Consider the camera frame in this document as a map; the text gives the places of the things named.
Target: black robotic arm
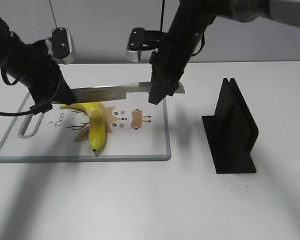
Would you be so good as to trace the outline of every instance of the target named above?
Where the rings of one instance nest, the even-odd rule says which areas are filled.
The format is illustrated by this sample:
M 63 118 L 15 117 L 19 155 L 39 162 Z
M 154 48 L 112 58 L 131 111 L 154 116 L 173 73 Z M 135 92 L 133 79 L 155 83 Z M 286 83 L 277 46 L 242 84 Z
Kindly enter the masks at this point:
M 65 28 L 56 29 L 54 34 L 66 33 Z M 20 116 L 39 112 L 45 113 L 52 108 L 51 102 L 64 104 L 75 102 L 75 96 L 68 87 L 58 64 L 48 54 L 42 41 L 34 44 L 23 43 L 18 35 L 9 30 L 8 25 L 0 18 L 0 70 L 5 84 L 24 84 L 35 102 L 30 111 L 24 113 L 0 112 L 1 116 Z M 10 83 L 7 74 L 15 81 Z
M 141 52 L 154 50 L 149 102 L 158 104 L 178 88 L 185 67 L 215 17 L 251 22 L 265 17 L 300 27 L 300 0 L 180 0 L 180 5 L 167 33 L 156 34 L 157 42 L 149 41 L 150 33 L 143 28 L 132 30 L 127 46 L 128 60 L 138 62 Z

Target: cutting board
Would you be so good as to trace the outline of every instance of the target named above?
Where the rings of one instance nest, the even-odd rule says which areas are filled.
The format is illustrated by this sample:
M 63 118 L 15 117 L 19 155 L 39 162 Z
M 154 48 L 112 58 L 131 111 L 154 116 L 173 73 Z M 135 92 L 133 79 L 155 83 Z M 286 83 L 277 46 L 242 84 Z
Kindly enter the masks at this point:
M 19 111 L 34 104 L 27 94 Z M 0 142 L 0 163 L 165 161 L 171 156 L 167 104 L 148 103 L 147 93 L 105 101 L 107 138 L 93 152 L 88 142 L 89 119 L 75 109 L 53 109 L 15 117 Z

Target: knife blade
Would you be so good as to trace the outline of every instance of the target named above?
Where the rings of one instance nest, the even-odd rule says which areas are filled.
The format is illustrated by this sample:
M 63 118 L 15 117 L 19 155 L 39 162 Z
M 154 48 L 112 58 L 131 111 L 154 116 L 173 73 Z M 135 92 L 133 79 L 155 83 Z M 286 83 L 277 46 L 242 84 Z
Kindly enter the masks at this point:
M 91 102 L 105 102 L 112 100 L 121 100 L 127 98 L 127 93 L 149 93 L 151 89 L 151 82 L 136 82 L 122 84 L 119 86 L 96 86 L 71 89 L 76 97 L 75 103 L 91 103 Z M 176 94 L 184 94 L 185 88 L 181 82 L 175 91 Z

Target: banana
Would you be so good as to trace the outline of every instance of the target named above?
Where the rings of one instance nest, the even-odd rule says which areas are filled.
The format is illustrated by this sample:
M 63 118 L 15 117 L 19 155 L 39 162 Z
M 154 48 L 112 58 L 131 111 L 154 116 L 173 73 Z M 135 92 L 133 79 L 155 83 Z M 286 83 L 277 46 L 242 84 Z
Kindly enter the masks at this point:
M 106 140 L 106 117 L 103 111 L 103 104 L 100 102 L 74 103 L 71 105 L 60 105 L 61 109 L 79 109 L 86 112 L 89 127 L 89 144 L 95 152 L 100 149 Z

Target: white table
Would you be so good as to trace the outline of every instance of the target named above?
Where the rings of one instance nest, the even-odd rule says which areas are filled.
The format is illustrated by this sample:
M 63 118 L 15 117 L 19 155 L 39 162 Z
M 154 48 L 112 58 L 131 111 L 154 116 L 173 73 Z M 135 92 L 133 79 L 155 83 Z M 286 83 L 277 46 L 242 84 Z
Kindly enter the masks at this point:
M 72 88 L 149 81 L 149 64 L 61 66 Z M 234 77 L 259 128 L 256 174 L 217 175 L 202 124 Z M 168 98 L 165 162 L 1 163 L 0 240 L 300 240 L 300 62 L 192 63 Z M 25 88 L 0 78 L 0 110 Z M 0 117 L 0 139 L 11 118 Z

